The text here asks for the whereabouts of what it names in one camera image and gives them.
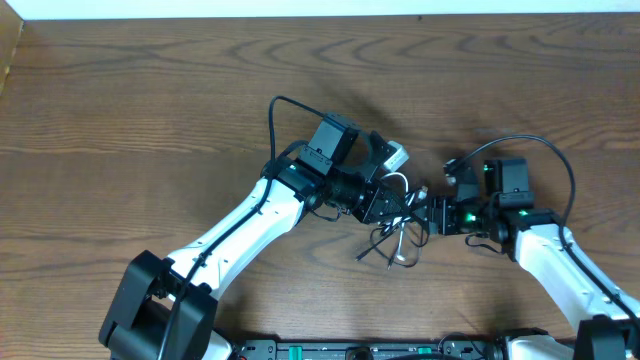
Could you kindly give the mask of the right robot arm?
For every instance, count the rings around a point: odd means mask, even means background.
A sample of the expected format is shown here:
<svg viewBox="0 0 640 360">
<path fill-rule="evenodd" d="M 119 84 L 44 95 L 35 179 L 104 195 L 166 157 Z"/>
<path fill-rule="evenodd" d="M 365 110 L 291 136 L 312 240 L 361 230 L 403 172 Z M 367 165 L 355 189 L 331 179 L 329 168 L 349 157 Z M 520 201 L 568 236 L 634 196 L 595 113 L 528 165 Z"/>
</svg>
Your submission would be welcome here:
<svg viewBox="0 0 640 360">
<path fill-rule="evenodd" d="M 505 254 L 544 288 L 576 332 L 558 342 L 530 328 L 478 348 L 482 359 L 629 359 L 639 355 L 639 302 L 621 290 L 579 247 L 561 217 L 538 208 L 523 158 L 487 160 L 480 184 L 471 167 L 445 166 L 455 194 L 427 195 L 411 216 L 429 233 L 479 238 Z"/>
</svg>

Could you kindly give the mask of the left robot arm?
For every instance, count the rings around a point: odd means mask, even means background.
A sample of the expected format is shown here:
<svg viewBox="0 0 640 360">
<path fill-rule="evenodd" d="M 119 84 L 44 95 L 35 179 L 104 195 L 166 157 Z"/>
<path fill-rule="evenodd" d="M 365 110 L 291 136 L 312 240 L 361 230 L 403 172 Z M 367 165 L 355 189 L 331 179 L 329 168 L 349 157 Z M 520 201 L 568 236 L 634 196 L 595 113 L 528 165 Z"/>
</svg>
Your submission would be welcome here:
<svg viewBox="0 0 640 360">
<path fill-rule="evenodd" d="M 377 173 L 408 158 L 399 143 L 325 114 L 313 137 L 269 160 L 246 199 L 204 235 L 165 258 L 145 250 L 129 263 L 99 342 L 115 359 L 230 358 L 214 319 L 233 280 L 323 205 L 364 224 L 407 216 L 405 200 Z"/>
</svg>

